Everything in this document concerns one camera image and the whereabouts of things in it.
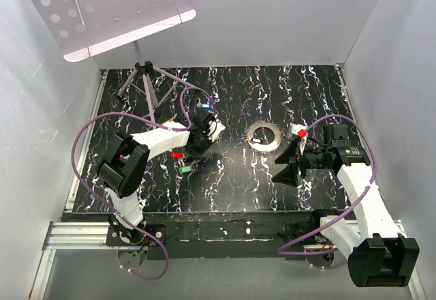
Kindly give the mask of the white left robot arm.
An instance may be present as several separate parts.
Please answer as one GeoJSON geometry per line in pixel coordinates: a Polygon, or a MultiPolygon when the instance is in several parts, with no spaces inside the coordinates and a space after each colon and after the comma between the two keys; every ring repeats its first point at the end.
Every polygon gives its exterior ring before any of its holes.
{"type": "Polygon", "coordinates": [[[118,132],[106,148],[97,174],[110,194],[116,221],[123,226],[121,236],[128,244],[138,245],[145,236],[136,190],[148,161],[175,148],[184,148],[189,157],[198,160],[225,130],[224,124],[211,114],[192,117],[191,122],[187,127],[179,121],[168,121],[139,134],[118,132]]]}

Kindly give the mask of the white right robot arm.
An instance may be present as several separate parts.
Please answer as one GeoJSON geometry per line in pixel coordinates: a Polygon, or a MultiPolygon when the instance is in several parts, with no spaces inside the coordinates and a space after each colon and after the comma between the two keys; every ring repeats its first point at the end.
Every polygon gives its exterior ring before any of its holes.
{"type": "Polygon", "coordinates": [[[346,221],[346,213],[321,214],[305,235],[315,243],[329,240],[346,258],[352,282],[357,287],[406,287],[420,248],[395,224],[375,182],[376,165],[365,149],[348,137],[345,124],[323,127],[324,141],[315,149],[306,146],[307,132],[291,128],[291,142],[275,160],[285,168],[272,182],[295,187],[308,170],[330,169],[351,201],[358,230],[346,221]]]}

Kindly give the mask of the key with red tag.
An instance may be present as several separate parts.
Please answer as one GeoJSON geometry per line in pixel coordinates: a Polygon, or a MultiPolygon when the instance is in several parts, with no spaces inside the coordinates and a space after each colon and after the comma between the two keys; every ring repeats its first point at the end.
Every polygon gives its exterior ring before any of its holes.
{"type": "Polygon", "coordinates": [[[171,154],[171,158],[173,158],[176,161],[184,162],[185,161],[185,154],[180,151],[173,151],[171,154]]]}

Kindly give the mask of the key with green tag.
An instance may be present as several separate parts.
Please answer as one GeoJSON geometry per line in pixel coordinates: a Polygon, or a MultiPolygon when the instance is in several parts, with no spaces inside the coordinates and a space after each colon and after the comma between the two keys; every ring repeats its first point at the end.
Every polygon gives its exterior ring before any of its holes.
{"type": "Polygon", "coordinates": [[[178,171],[182,175],[189,175],[197,172],[198,167],[196,165],[186,165],[186,166],[181,166],[178,171]]]}

